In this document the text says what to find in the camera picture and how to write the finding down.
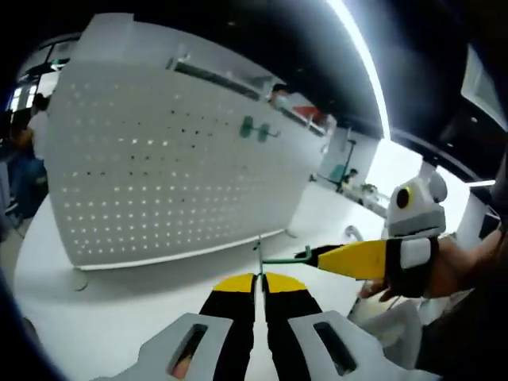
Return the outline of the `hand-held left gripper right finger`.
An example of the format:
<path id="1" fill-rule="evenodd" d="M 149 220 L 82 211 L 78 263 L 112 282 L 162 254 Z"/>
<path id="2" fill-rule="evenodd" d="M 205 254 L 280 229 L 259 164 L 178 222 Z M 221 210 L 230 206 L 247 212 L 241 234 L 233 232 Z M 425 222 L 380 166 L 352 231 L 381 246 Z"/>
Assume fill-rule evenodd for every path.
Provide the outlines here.
<path id="1" fill-rule="evenodd" d="M 267 342 L 280 380 L 439 380 L 385 357 L 381 343 L 336 311 L 323 312 L 306 286 L 264 275 Z"/>

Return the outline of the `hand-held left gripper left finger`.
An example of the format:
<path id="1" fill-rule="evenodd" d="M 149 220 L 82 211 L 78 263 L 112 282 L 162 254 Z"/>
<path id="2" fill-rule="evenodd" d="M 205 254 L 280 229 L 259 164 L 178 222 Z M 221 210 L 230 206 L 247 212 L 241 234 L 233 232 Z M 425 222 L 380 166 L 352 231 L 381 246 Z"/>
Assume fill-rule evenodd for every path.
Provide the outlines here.
<path id="1" fill-rule="evenodd" d="M 253 348 L 256 275 L 223 279 L 197 314 L 185 313 L 143 343 L 111 380 L 244 380 Z"/>

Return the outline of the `person's right hand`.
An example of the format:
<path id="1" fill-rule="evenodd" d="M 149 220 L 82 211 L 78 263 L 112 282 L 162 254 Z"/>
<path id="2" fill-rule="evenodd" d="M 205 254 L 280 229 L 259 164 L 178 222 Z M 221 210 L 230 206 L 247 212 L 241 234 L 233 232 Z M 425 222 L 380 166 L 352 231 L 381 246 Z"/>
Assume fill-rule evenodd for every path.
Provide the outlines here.
<path id="1" fill-rule="evenodd" d="M 412 291 L 410 286 L 388 279 L 377 279 L 365 286 L 360 298 L 381 294 L 381 302 L 393 297 L 443 298 L 459 291 L 477 289 L 490 299 L 497 299 L 503 292 L 502 277 L 499 275 L 500 246 L 504 235 L 500 230 L 490 233 L 478 246 L 465 250 L 450 237 L 438 241 L 438 252 L 433 260 L 429 278 L 421 291 Z"/>

